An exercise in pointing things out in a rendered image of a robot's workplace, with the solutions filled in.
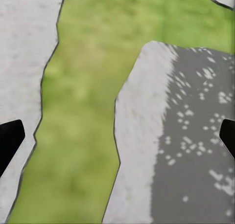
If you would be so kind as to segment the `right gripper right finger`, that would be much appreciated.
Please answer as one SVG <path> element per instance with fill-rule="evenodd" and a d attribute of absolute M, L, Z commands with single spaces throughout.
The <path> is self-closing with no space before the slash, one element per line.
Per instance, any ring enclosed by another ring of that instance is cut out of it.
<path fill-rule="evenodd" d="M 235 121 L 223 120 L 219 136 L 235 159 Z"/>

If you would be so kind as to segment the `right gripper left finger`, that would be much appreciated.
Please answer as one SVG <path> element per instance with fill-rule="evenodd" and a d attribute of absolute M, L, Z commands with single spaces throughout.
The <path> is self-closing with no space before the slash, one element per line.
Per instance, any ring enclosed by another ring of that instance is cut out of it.
<path fill-rule="evenodd" d="M 22 120 L 0 125 L 0 178 L 25 138 Z"/>

